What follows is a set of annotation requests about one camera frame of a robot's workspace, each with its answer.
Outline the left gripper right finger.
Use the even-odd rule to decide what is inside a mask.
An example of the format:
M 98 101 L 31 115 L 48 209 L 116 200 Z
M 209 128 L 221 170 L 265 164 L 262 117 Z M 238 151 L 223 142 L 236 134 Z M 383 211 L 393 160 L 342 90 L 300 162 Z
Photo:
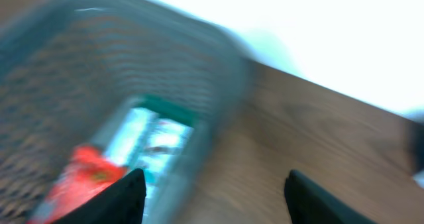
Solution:
M 293 224 L 375 224 L 298 170 L 289 172 L 284 198 Z

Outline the green white wipes pack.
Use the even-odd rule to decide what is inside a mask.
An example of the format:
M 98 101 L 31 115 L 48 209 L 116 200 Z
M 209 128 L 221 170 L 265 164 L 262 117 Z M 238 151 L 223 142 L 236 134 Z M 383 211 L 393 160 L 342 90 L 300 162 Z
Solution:
M 104 157 L 124 166 L 128 171 L 144 171 L 147 198 L 159 189 L 160 178 L 166 176 L 191 136 L 197 115 L 186 107 L 159 97 L 131 98 L 119 116 Z

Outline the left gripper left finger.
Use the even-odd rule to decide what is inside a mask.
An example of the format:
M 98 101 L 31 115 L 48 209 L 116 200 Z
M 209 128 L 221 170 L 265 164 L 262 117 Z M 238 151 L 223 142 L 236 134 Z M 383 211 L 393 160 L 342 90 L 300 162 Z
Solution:
M 141 224 L 146 198 L 144 172 L 129 172 L 54 224 Z

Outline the red snack bag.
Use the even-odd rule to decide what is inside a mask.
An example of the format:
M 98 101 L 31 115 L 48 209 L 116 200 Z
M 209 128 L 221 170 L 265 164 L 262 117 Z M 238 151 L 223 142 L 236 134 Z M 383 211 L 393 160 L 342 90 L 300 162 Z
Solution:
M 28 220 L 30 224 L 53 223 L 87 203 L 127 173 L 94 146 L 74 148 L 70 161 L 44 201 Z

